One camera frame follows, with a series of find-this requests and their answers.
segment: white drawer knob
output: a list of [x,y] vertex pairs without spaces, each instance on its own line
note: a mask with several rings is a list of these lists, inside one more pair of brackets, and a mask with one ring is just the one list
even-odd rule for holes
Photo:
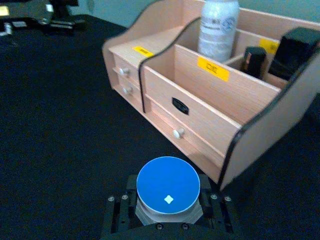
[[121,76],[128,76],[130,73],[130,70],[128,68],[119,68],[119,74]]
[[132,94],[132,91],[133,91],[132,87],[124,87],[122,90],[125,95]]
[[185,134],[185,130],[180,128],[178,130],[173,130],[173,135],[176,139],[182,139],[182,136]]

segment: black object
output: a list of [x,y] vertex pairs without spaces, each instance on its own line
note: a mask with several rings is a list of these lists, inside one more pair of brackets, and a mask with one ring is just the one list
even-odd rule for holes
[[257,79],[261,77],[261,67],[267,56],[263,47],[249,46],[245,49],[242,71]]
[[195,223],[162,222],[143,226],[135,214],[137,175],[130,175],[121,197],[110,196],[106,203],[101,240],[108,239],[244,239],[232,201],[213,193],[208,177],[200,174],[199,202],[203,216]]
[[0,16],[0,25],[10,24],[13,29],[38,28],[45,34],[73,35],[74,30],[86,28],[85,21],[54,20],[54,10],[58,11],[62,5],[76,6],[77,4],[78,0],[29,0],[0,3],[0,7],[7,8],[9,13]]
[[295,71],[315,52],[320,42],[320,31],[297,27],[286,33],[282,39],[269,73],[289,80]]
[[183,114],[189,115],[189,108],[182,101],[173,97],[172,104]]

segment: black table surface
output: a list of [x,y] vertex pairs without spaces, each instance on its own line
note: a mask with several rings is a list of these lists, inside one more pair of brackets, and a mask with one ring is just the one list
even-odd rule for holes
[[[102,45],[125,28],[72,18],[87,31],[0,41],[2,240],[98,239],[129,175],[160,156],[192,164],[110,88]],[[225,189],[249,239],[320,235],[319,106]]]

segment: black edge trim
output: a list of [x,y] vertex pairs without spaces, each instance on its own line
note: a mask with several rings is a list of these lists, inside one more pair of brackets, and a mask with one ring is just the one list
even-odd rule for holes
[[142,110],[144,113],[146,113],[145,110],[145,100],[144,100],[144,93],[143,93],[143,87],[142,87],[142,81],[141,81],[141,71],[142,71],[142,67],[143,64],[145,64],[148,60],[151,60],[161,54],[163,54],[164,52],[166,52],[168,49],[170,49],[174,44],[176,44],[176,42],[179,40],[179,38],[181,37],[181,35],[187,30],[187,28],[189,28],[190,25],[192,25],[194,22],[198,21],[201,17],[197,17],[194,20],[192,20],[191,22],[189,22],[184,28],[183,30],[179,33],[179,35],[166,47],[164,48],[162,51],[158,52],[157,54],[146,58],[145,60],[143,60],[140,65],[139,65],[139,83],[140,83],[140,93],[141,93],[141,99],[142,99]]
[[260,111],[256,116],[254,116],[251,120],[249,120],[246,124],[242,126],[238,130],[238,132],[233,136],[233,139],[228,147],[228,150],[226,152],[226,156],[223,162],[223,166],[220,172],[219,180],[218,180],[218,188],[220,190],[221,185],[223,183],[225,174],[227,172],[227,168],[230,162],[231,155],[239,142],[239,140],[242,138],[242,136],[246,133],[248,129],[250,129],[254,124],[256,124],[260,119],[262,119],[265,115],[267,115],[277,104],[281,99],[287,94],[289,89],[297,82],[297,79],[300,77],[300,75],[306,70],[310,62],[318,55],[320,54],[320,51],[315,53],[307,62],[305,62],[303,65],[301,65],[298,70],[294,73],[294,75],[290,78],[289,82],[285,86],[285,88],[279,92],[277,96],[262,110]]

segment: yellow sticky note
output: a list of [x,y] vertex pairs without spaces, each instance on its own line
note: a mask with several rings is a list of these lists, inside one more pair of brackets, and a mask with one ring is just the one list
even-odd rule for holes
[[133,47],[133,50],[135,50],[136,52],[142,54],[143,56],[149,58],[152,57],[154,54],[150,51],[148,51],[147,49],[143,48],[142,46],[135,46]]
[[279,43],[276,41],[261,38],[259,46],[264,48],[268,54],[276,54]]
[[198,67],[206,70],[208,73],[216,76],[217,78],[228,82],[229,81],[229,71],[221,66],[214,64],[213,62],[199,56],[198,57]]
[[7,6],[0,6],[0,16],[9,16],[9,8]]

